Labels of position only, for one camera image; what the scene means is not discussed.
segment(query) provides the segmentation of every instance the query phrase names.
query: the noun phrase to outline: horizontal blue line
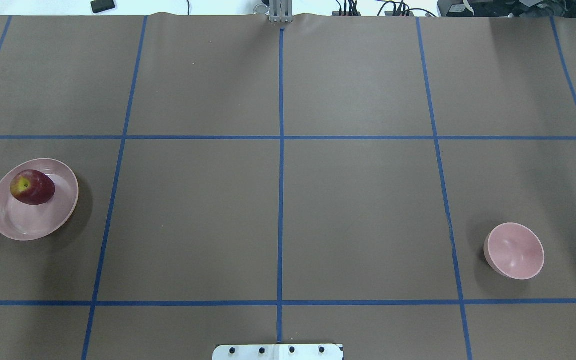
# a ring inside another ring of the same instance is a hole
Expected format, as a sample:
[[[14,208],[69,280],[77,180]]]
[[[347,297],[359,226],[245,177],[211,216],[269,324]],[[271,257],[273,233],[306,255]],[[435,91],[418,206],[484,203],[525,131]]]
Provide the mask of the horizontal blue line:
[[[276,300],[97,301],[97,306],[277,306]]]
[[[90,306],[92,301],[0,300],[0,306]]]
[[[508,298],[464,299],[464,305],[548,305],[576,304],[576,298]],[[97,301],[96,306],[277,306],[276,300],[145,300],[145,301]],[[445,300],[283,300],[282,306],[414,306],[414,305],[460,305],[455,299]],[[92,301],[61,300],[0,300],[0,306],[91,306]]]
[[[284,306],[459,305],[459,300],[284,300]]]
[[[576,304],[576,298],[508,298],[464,300],[465,305]]]
[[[126,135],[128,140],[279,141],[274,135]],[[0,140],[121,140],[122,135],[0,135]],[[432,141],[432,135],[284,136],[286,141]],[[576,136],[439,135],[441,141],[576,141]]]

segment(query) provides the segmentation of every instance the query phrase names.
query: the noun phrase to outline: tabletop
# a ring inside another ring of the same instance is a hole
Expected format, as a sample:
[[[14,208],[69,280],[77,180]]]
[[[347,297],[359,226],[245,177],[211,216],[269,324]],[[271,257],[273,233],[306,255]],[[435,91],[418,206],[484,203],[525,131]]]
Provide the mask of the tabletop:
[[[0,359],[576,358],[574,19],[0,16],[0,179],[35,158],[80,196],[0,234]]]

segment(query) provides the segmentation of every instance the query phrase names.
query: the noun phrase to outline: plate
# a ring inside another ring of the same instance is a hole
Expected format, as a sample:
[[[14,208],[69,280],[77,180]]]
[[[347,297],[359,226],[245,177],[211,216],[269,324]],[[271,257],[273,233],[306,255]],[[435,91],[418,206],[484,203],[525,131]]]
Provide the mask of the plate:
[[[10,182],[24,170],[36,170],[54,182],[54,196],[41,205],[26,205],[10,193]],[[80,185],[75,173],[61,161],[34,159],[17,166],[0,181],[0,233],[19,241],[36,240],[54,233],[77,207]]]

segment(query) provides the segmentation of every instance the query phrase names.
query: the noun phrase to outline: apple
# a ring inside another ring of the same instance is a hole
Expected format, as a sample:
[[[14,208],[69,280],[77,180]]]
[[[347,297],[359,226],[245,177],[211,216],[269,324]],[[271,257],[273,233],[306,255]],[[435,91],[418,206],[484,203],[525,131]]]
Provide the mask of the apple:
[[[10,194],[26,205],[47,203],[55,194],[55,183],[37,170],[24,170],[10,182]]]

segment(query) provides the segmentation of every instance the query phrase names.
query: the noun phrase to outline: black device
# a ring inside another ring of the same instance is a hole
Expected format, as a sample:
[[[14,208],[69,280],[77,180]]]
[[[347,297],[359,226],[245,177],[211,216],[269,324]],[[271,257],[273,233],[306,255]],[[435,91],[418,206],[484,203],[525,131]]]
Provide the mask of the black device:
[[[101,12],[105,12],[106,10],[114,9],[115,8],[115,1],[114,0],[94,0],[94,1],[90,1],[90,7],[92,8],[92,12],[94,14],[98,14]]]
[[[468,0],[468,3],[475,10],[475,18],[500,18],[510,14],[517,18],[576,18],[576,0]],[[473,16],[463,0],[439,0],[437,7],[444,17]]]

